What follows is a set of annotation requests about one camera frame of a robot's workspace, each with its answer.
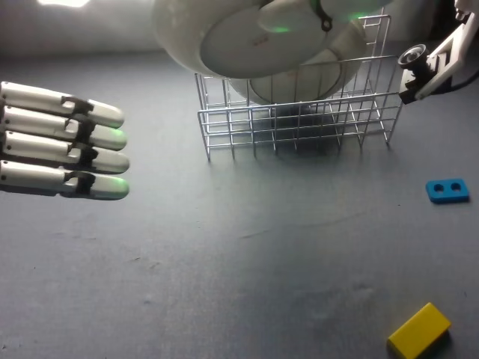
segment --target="white bowl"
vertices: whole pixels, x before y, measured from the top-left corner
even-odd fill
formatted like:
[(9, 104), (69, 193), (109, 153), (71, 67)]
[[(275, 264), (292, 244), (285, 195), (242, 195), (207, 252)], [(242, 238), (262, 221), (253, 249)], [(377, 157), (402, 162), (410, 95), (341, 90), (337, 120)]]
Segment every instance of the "white bowl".
[(156, 0), (153, 23), (171, 57), (197, 73), (234, 79), (269, 76), (297, 67), (329, 46), (321, 21), (299, 31), (270, 33), (258, 24), (263, 0)]
[(327, 49), (305, 65), (259, 79), (231, 79), (230, 84), (236, 92), (245, 98), (249, 96), (250, 101), (258, 105), (325, 99), (347, 84), (361, 66), (361, 61), (332, 61), (364, 57), (365, 37), (361, 23), (353, 20)]

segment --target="blue plastic piece with holes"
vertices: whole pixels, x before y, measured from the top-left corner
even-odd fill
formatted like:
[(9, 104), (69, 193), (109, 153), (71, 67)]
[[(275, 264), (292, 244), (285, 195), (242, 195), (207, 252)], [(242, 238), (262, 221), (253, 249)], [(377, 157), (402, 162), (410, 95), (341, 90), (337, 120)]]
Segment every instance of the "blue plastic piece with holes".
[(437, 204), (469, 200), (469, 190), (466, 183), (460, 178), (430, 181), (426, 184), (426, 191), (430, 201)]

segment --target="bright light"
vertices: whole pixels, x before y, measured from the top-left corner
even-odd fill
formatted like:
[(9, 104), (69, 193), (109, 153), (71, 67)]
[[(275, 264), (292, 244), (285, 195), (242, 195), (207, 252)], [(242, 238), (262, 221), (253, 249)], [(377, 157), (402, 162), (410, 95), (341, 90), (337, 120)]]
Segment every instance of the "bright light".
[(41, 5), (85, 6), (90, 0), (38, 0)]

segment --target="yellow rectangular block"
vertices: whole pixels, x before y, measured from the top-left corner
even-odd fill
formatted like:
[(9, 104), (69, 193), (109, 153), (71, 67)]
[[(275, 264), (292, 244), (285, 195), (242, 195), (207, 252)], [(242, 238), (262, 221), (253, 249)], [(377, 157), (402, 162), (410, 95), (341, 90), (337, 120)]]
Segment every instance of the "yellow rectangular block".
[(403, 359), (415, 359), (450, 326), (451, 322), (428, 303), (388, 338), (388, 344)]

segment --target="wire basket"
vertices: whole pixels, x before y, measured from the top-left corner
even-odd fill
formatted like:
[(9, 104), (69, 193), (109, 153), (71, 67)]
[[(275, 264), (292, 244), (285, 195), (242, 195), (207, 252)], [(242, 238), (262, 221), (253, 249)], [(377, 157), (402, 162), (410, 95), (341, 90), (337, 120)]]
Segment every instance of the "wire basket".
[[(334, 141), (338, 150), (346, 138), (356, 138), (360, 147), (370, 135), (382, 135), (389, 145), (402, 102), (397, 56), (384, 55), (391, 17), (384, 14), (360, 18), (367, 38), (367, 57), (345, 61), (360, 62), (359, 71), (340, 91), (327, 99), (256, 105), (234, 91), (228, 79), (195, 75), (201, 110), (198, 112), (207, 157), (215, 149), (269, 145), (278, 153), (281, 145), (296, 150), (305, 141)], [(326, 66), (331, 63), (308, 66)]]

